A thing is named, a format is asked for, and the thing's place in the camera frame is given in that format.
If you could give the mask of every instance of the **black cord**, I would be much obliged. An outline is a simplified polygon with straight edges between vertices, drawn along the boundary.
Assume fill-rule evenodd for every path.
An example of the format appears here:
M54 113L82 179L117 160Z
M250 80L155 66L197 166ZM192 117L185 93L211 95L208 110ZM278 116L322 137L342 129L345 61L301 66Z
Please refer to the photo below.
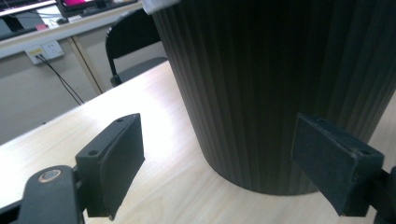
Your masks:
M62 77L61 77L61 75L59 75L59 73L52 67L52 65L50 65L50 63L47 61L47 59L46 58L44 58L44 56L43 55L37 55L36 56L37 57L37 59L39 59L39 60L41 60L41 62L43 62L44 64L46 64L50 69L52 69L52 71L56 74L56 76L59 78L59 80L61 80L61 83L62 83L62 85L64 86L64 88L69 92L69 94L73 97L73 99L76 101L76 103L78 104L78 105L81 105L81 104L85 104L84 103L84 101L79 97L79 95L73 90L73 88L66 82L66 80L64 80Z

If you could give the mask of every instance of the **table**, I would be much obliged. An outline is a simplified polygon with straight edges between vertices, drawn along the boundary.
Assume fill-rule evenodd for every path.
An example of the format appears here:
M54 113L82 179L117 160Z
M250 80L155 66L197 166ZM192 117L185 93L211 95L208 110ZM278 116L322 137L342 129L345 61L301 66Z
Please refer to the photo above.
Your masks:
M395 112L393 100L370 142L387 154L387 171L396 161ZM367 218L338 217L320 193L264 195L219 176L201 152L169 63L2 145L0 206L20 199L39 170L74 166L74 156L109 123L133 113L141 114L146 160L115 221L87 223L373 223L373 210Z

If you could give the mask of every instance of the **trash can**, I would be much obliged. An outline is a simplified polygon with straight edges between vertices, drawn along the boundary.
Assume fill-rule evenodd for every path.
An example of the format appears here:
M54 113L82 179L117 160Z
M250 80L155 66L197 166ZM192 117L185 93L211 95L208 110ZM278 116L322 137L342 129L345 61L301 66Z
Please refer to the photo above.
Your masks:
M315 191L290 159L297 113L367 142L395 91L392 1L181 0L153 18L206 160L245 189Z

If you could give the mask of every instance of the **chair backrest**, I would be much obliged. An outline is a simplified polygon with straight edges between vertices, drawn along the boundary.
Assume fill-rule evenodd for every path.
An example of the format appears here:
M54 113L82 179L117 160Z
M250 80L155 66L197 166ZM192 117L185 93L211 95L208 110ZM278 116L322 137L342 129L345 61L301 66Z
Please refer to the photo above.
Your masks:
M154 20L143 9L122 14L108 29L106 53L113 76L114 59L161 41Z

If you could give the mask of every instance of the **chair seat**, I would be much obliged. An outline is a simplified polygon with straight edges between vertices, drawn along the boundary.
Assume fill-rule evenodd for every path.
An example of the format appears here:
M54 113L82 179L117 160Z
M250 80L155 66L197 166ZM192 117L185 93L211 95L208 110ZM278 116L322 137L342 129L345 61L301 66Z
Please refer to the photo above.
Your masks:
M125 71L122 71L119 73L119 77L121 80L121 83L124 83L128 81L131 78L137 77L140 74L148 71L150 68L157 66L160 63L166 62L168 59L163 58L163 57L158 57L158 58L153 58L148 61L145 61L143 63L139 63L133 67L130 67L126 69ZM114 79L111 78L111 84L113 87L116 87L117 85L114 82Z

